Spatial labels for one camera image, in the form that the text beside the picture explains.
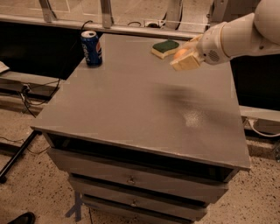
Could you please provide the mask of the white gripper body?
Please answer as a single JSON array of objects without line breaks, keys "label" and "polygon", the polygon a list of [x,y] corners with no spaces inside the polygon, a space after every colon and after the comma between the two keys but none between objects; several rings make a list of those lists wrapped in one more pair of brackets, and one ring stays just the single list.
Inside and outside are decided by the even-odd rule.
[{"label": "white gripper body", "polygon": [[200,57],[210,65],[218,65],[228,62],[230,58],[225,54],[221,34],[226,22],[217,24],[208,29],[199,39],[196,46]]}]

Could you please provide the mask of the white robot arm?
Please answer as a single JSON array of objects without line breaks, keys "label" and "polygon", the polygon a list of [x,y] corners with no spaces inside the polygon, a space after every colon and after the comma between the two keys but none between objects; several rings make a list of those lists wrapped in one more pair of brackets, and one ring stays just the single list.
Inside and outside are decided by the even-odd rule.
[{"label": "white robot arm", "polygon": [[202,62],[218,65],[241,56],[280,53],[280,0],[261,0],[255,11],[230,22],[222,22],[185,42],[171,66],[192,70]]}]

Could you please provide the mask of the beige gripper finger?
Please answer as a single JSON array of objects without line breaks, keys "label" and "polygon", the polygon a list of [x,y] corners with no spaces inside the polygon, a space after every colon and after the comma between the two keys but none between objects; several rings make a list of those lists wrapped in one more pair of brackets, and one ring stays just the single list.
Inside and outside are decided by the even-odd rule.
[{"label": "beige gripper finger", "polygon": [[184,44],[183,44],[183,47],[185,49],[195,49],[200,41],[200,39],[202,38],[202,34],[196,36],[195,38],[192,38],[188,41],[186,41]]},{"label": "beige gripper finger", "polygon": [[182,56],[177,59],[173,59],[170,65],[176,71],[183,71],[196,69],[200,66],[201,62],[202,58],[199,54],[193,49],[188,49],[188,51]]}]

